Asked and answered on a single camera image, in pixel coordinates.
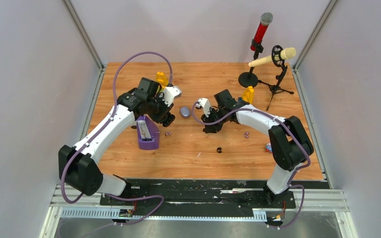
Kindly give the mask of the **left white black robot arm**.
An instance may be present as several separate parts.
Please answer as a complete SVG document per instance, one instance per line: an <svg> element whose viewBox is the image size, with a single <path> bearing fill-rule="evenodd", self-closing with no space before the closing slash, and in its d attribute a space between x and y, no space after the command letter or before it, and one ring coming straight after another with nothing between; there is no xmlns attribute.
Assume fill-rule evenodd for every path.
<svg viewBox="0 0 381 238"><path fill-rule="evenodd" d="M116 98L106 117L85 138L59 149L61 182L83 195L108 193L120 205L128 204L132 191L126 188L127 183L117 176L102 173L98 162L114 140L140 116L147 115L153 122L168 127L175 119L170 110L181 94L177 86L169 84L163 88L156 81L141 78L138 87Z"/></svg>

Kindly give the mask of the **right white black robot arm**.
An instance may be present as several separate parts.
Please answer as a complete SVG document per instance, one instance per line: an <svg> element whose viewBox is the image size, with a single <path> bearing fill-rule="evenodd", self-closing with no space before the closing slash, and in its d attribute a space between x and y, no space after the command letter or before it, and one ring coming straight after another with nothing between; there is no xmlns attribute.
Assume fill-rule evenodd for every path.
<svg viewBox="0 0 381 238"><path fill-rule="evenodd" d="M275 116L243 99L236 100L229 90L215 94L214 98L216 106L211 105L207 98L199 98L193 106L203 110L203 115L197 119L204 125L203 132L217 133L224 123L234 122L249 126L269 138L276 165L263 188L262 199L266 205L276 207L283 201L296 173L311 164L314 147L302 122L296 116Z"/></svg>

